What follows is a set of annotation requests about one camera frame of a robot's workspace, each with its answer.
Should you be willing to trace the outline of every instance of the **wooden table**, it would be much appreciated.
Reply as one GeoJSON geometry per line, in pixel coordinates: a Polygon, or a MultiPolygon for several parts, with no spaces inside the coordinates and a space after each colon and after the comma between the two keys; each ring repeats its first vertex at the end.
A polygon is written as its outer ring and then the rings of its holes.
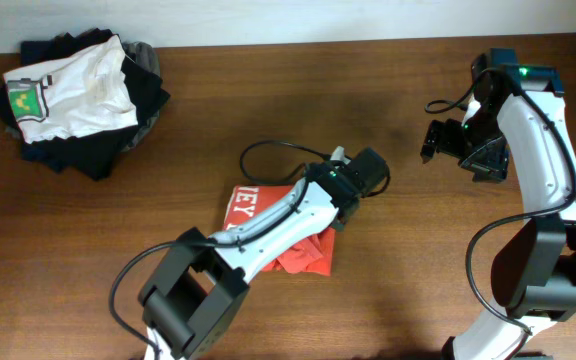
{"type": "MultiPolygon", "coordinates": [[[[392,182],[338,234],[331,277],[259,275],[209,358],[439,350],[482,310],[463,269],[468,240],[522,205],[514,168],[508,181],[491,185],[473,184],[446,156],[422,166],[433,119],[423,105],[460,96],[470,62],[492,46],[559,68],[576,153],[576,35],[160,49],[172,99],[143,144],[100,182],[20,160],[0,123],[0,359],[141,356],[144,345],[108,314],[112,280],[148,246],[192,226],[207,234],[219,228],[233,186],[245,183],[239,152],[267,138],[324,152],[371,146],[388,160],[392,182]]],[[[0,84],[17,61],[0,56],[0,84]]],[[[305,159],[270,151],[253,158],[260,174],[305,159]]],[[[519,227],[494,231],[476,252],[487,296],[492,258],[519,227]]],[[[141,328],[136,295],[157,262],[135,269],[118,295],[120,313],[141,328]]],[[[576,316],[526,349],[576,359],[576,316]]]]}

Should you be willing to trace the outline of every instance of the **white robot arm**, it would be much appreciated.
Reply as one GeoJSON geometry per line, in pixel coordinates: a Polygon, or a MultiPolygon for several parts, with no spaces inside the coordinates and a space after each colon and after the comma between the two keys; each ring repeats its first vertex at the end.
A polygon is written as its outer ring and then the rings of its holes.
{"type": "Polygon", "coordinates": [[[326,158],[307,166],[304,178],[286,196],[246,223],[208,238],[191,229],[175,242],[146,250],[124,268],[111,289],[110,311],[120,325],[150,345],[146,360],[190,360],[205,354],[223,336],[250,281],[266,264],[307,236],[331,225],[343,227],[361,198],[379,194],[388,185],[386,162],[370,148],[350,159],[339,147],[326,158]],[[384,179],[382,189],[373,192],[384,179]],[[170,250],[138,297],[148,326],[145,338],[116,314],[114,293],[136,262],[152,249],[163,248],[170,250]],[[214,284],[210,292],[188,273],[190,268],[208,276],[214,284]]]}
{"type": "MultiPolygon", "coordinates": [[[[473,88],[478,83],[482,88],[470,97],[464,120],[431,124],[424,161],[435,151],[448,153],[475,173],[475,181],[498,182],[506,176],[507,141],[525,212],[561,208],[532,220],[514,217],[526,224],[493,263],[495,298],[489,305],[525,325],[530,334],[486,310],[443,349],[445,359],[502,360],[576,313],[576,159],[566,130],[563,88],[554,69],[520,66],[514,51],[492,49],[473,63],[473,82],[473,88]],[[564,246],[575,253],[561,255],[564,246]]],[[[472,276],[469,280],[476,290],[472,276]]]]}

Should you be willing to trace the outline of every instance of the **green graphic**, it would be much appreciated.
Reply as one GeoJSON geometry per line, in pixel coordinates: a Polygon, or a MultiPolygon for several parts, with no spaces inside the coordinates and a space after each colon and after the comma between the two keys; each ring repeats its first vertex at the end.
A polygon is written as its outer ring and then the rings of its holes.
{"type": "Polygon", "coordinates": [[[42,122],[49,116],[44,89],[52,85],[52,76],[46,77],[47,86],[43,85],[43,80],[21,79],[6,82],[8,101],[17,122],[28,120],[42,122]]]}
{"type": "Polygon", "coordinates": [[[16,119],[29,116],[41,118],[43,116],[37,96],[37,88],[33,87],[25,91],[11,92],[9,99],[16,119]]]}

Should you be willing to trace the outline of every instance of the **pile of clothes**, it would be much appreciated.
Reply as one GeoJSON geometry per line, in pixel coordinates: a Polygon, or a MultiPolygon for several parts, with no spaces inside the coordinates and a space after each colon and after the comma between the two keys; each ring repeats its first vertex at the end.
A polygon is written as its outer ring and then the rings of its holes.
{"type": "Polygon", "coordinates": [[[121,44],[110,30],[21,44],[21,68],[4,74],[0,118],[21,139],[24,160],[94,180],[152,129],[170,95],[145,43],[121,44]]]}

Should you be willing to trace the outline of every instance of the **black cable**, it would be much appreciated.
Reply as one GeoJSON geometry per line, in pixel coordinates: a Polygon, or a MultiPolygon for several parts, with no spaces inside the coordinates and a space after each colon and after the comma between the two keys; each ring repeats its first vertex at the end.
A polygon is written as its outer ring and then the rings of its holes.
{"type": "Polygon", "coordinates": [[[381,189],[368,193],[366,197],[373,197],[383,193],[384,191],[386,191],[386,189],[388,189],[388,185],[390,185],[390,168],[388,167],[388,165],[386,165],[386,182],[381,187],[381,189]]]}
{"type": "Polygon", "coordinates": [[[112,283],[112,286],[110,287],[110,295],[108,296],[108,309],[110,310],[110,315],[112,315],[113,319],[115,319],[115,321],[126,331],[128,331],[130,334],[132,334],[133,336],[135,336],[137,339],[145,342],[148,346],[151,346],[153,351],[155,352],[155,360],[159,359],[159,352],[161,351],[159,349],[159,346],[157,345],[157,343],[155,343],[154,341],[148,339],[146,336],[142,335],[139,331],[137,331],[135,328],[133,328],[132,326],[128,325],[128,323],[126,323],[121,316],[119,316],[119,314],[117,313],[117,310],[115,309],[115,296],[117,294],[117,289],[119,288],[119,284],[121,283],[121,281],[123,280],[123,278],[126,276],[126,274],[128,273],[128,271],[130,269],[132,269],[133,266],[135,266],[135,264],[137,264],[138,262],[140,262],[141,260],[143,260],[146,256],[157,252],[159,250],[163,250],[163,249],[167,249],[170,247],[175,246],[176,242],[171,241],[171,242],[166,242],[163,244],[159,244],[156,246],[153,246],[149,249],[146,249],[144,251],[142,251],[139,255],[135,256],[132,260],[130,260],[128,262],[128,264],[126,264],[126,266],[124,266],[124,268],[119,272],[119,275],[117,275],[117,277],[115,278],[115,281],[112,283]]]}
{"type": "Polygon", "coordinates": [[[328,154],[324,154],[324,153],[320,153],[319,151],[313,150],[311,148],[305,147],[305,146],[301,146],[301,145],[297,145],[297,144],[293,144],[293,143],[289,143],[287,141],[280,141],[280,140],[263,140],[263,141],[259,141],[256,142],[254,144],[249,145],[247,148],[244,149],[244,151],[242,151],[241,155],[239,156],[239,168],[241,169],[242,174],[250,181],[254,182],[255,184],[258,185],[291,185],[293,183],[292,179],[295,177],[295,175],[297,175],[299,173],[299,170],[301,170],[301,168],[303,167],[304,164],[300,164],[299,166],[297,166],[295,168],[295,170],[293,170],[290,175],[283,177],[279,180],[265,180],[265,179],[261,179],[255,176],[250,175],[250,173],[248,173],[248,170],[246,170],[246,166],[244,165],[244,158],[246,157],[246,154],[248,153],[248,151],[261,146],[261,145],[280,145],[280,146],[287,146],[287,147],[291,147],[294,149],[298,149],[298,150],[302,150],[302,151],[306,151],[309,152],[311,154],[317,155],[319,156],[322,160],[326,161],[328,159],[330,159],[330,155],[328,154]]]}
{"type": "Polygon", "coordinates": [[[521,351],[521,349],[524,348],[524,345],[526,345],[526,343],[528,342],[528,339],[530,339],[530,336],[532,334],[528,333],[526,331],[524,331],[521,334],[521,340],[519,340],[519,344],[517,344],[517,346],[512,350],[512,352],[510,354],[508,354],[508,356],[506,356],[506,358],[504,360],[512,360],[514,359],[514,357],[519,354],[519,352],[521,351]]]}
{"type": "Polygon", "coordinates": [[[428,113],[428,114],[440,114],[444,111],[440,111],[440,112],[434,112],[435,110],[430,110],[430,107],[433,105],[437,105],[437,104],[445,104],[445,105],[449,105],[449,106],[453,106],[452,108],[458,108],[459,110],[462,111],[468,111],[468,105],[464,105],[464,104],[455,104],[453,101],[450,100],[444,100],[444,99],[439,99],[439,100],[433,100],[431,102],[429,102],[428,104],[426,104],[426,106],[424,106],[424,110],[428,113]]]}
{"type": "Polygon", "coordinates": [[[490,231],[490,230],[492,230],[498,226],[505,225],[505,224],[515,222],[515,221],[533,218],[533,217],[557,214],[560,211],[562,211],[562,210],[566,209],[567,207],[569,207],[570,205],[572,205],[574,203],[574,201],[576,200],[576,172],[575,172],[575,167],[574,167],[574,164],[572,161],[572,156],[570,155],[570,152],[568,151],[568,148],[566,147],[566,143],[564,142],[563,138],[561,137],[559,130],[555,126],[555,123],[548,119],[548,115],[546,115],[543,112],[543,110],[541,110],[541,108],[539,108],[539,106],[530,98],[530,96],[528,96],[526,91],[523,90],[519,84],[515,83],[515,81],[512,79],[512,77],[510,77],[510,75],[508,75],[503,70],[494,69],[494,68],[489,68],[489,69],[483,70],[475,78],[475,80],[473,81],[473,84],[470,86],[468,91],[466,91],[466,93],[461,98],[459,98],[459,100],[455,101],[452,105],[449,105],[443,109],[434,110],[434,111],[428,111],[427,110],[426,112],[428,112],[430,114],[439,114],[439,113],[454,109],[455,107],[457,107],[458,105],[463,103],[468,98],[468,96],[472,93],[472,91],[475,89],[475,87],[484,78],[484,75],[488,74],[488,73],[494,73],[494,74],[497,74],[497,75],[504,77],[506,79],[506,81],[508,81],[508,84],[512,87],[513,92],[518,93],[524,99],[524,101],[526,101],[526,103],[530,106],[530,108],[534,112],[536,112],[537,115],[539,115],[539,118],[544,122],[544,124],[547,126],[547,128],[552,132],[553,137],[555,138],[555,141],[557,142],[557,145],[559,146],[559,148],[562,152],[562,155],[564,157],[564,162],[566,163],[566,167],[568,169],[568,173],[570,176],[570,183],[571,183],[571,189],[570,189],[571,193],[570,193],[570,195],[568,195],[565,198],[565,201],[562,204],[555,206],[555,207],[552,207],[550,209],[544,209],[544,210],[538,210],[538,211],[532,211],[532,212],[528,212],[528,213],[513,215],[513,216],[505,217],[503,219],[494,221],[494,222],[484,226],[481,230],[479,230],[475,234],[475,236],[473,236],[473,238],[470,240],[470,243],[468,244],[468,249],[466,250],[466,276],[468,277],[468,284],[470,285],[470,289],[472,290],[473,294],[475,294],[475,297],[477,298],[477,300],[479,300],[479,302],[483,305],[483,307],[486,310],[488,310],[491,314],[493,314],[495,317],[497,317],[498,319],[503,320],[509,324],[518,326],[524,331],[524,335],[522,336],[522,341],[519,343],[519,346],[517,346],[517,348],[513,351],[511,356],[509,356],[507,358],[507,359],[511,359],[515,354],[517,354],[519,351],[521,351],[521,348],[528,341],[528,338],[532,335],[532,331],[531,331],[530,327],[527,326],[526,324],[524,324],[524,323],[522,323],[516,319],[513,319],[513,318],[509,317],[508,315],[503,314],[500,311],[498,311],[497,309],[493,308],[483,298],[481,292],[479,291],[479,288],[477,287],[477,285],[475,283],[475,278],[474,278],[473,272],[472,272],[472,255],[473,255],[473,252],[475,249],[475,245],[477,245],[477,242],[488,231],[490,231]]]}

